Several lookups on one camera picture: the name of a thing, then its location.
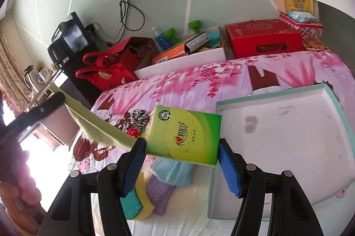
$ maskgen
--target green dumbbell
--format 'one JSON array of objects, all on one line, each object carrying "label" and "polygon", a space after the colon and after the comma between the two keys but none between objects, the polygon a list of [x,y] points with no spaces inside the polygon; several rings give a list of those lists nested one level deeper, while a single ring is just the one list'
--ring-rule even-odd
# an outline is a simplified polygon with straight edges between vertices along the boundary
[{"label": "green dumbbell", "polygon": [[163,37],[166,38],[167,40],[171,40],[173,42],[173,44],[178,44],[180,42],[180,40],[175,36],[175,29],[174,28],[170,28],[166,31],[164,31],[163,33]]},{"label": "green dumbbell", "polygon": [[190,29],[192,29],[195,32],[195,34],[201,33],[200,30],[201,22],[199,20],[189,22],[188,26]]}]

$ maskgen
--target bed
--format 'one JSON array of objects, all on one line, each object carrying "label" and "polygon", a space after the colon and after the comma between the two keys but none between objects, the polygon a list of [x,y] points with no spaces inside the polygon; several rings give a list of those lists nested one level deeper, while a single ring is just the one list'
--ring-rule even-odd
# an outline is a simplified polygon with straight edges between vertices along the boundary
[{"label": "bed", "polygon": [[[215,112],[217,101],[325,83],[334,92],[355,131],[355,81],[347,66],[332,52],[297,52],[255,56],[167,73],[105,91],[92,108],[101,119],[122,128],[134,109],[152,111],[156,105]],[[99,171],[115,163],[120,147],[93,143],[78,133],[69,170]],[[147,171],[155,157],[147,156]],[[129,221],[133,235],[229,235],[234,221],[207,218],[212,168],[195,166],[192,185],[177,187],[166,214]],[[92,196],[95,230],[103,236],[98,197]],[[355,184],[315,205],[324,235],[339,235],[355,212]],[[262,222],[260,235],[267,234]]]}]

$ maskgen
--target white tray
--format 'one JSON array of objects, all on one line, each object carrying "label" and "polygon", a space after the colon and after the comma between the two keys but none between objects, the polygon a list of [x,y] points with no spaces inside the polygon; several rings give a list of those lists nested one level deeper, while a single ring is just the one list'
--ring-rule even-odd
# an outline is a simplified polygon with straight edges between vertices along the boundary
[{"label": "white tray", "polygon": [[[221,138],[247,163],[265,172],[291,170],[311,203],[336,194],[355,179],[355,139],[327,85],[289,89],[217,103]],[[214,168],[208,217],[236,219],[242,199]],[[271,195],[263,216],[270,215]]]}]

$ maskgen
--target blue gripper pad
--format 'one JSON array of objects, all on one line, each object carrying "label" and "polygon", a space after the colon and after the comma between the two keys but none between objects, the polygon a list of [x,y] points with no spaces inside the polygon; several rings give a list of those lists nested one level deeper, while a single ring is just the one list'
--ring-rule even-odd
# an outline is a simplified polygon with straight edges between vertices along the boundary
[{"label": "blue gripper pad", "polygon": [[226,152],[226,150],[223,148],[221,144],[219,144],[218,162],[222,168],[222,172],[228,184],[229,190],[236,197],[239,197],[240,194],[242,193],[242,189],[239,185],[239,174],[235,169],[233,162],[230,159],[230,156],[228,155],[228,153]]},{"label": "blue gripper pad", "polygon": [[137,177],[139,172],[141,171],[142,165],[144,163],[144,159],[146,158],[146,140],[143,140],[136,151],[134,158],[132,159],[125,175],[124,175],[124,186],[122,190],[122,194],[124,197],[128,195],[137,182]]}]

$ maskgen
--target screw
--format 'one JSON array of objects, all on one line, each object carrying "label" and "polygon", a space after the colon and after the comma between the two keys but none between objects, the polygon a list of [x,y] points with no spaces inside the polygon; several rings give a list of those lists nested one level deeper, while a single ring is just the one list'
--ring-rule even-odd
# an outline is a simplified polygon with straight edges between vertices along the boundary
[{"label": "screw", "polygon": [[293,176],[293,173],[290,170],[284,171],[284,174],[286,177],[291,178]]},{"label": "screw", "polygon": [[79,174],[80,174],[80,172],[78,170],[75,170],[70,173],[70,177],[75,178],[75,177],[79,176]]},{"label": "screw", "polygon": [[249,171],[255,171],[256,166],[254,164],[248,164],[248,165],[246,165],[246,169]]},{"label": "screw", "polygon": [[110,171],[115,170],[116,168],[117,168],[117,165],[115,163],[109,164],[107,166],[107,170],[110,170]]}]

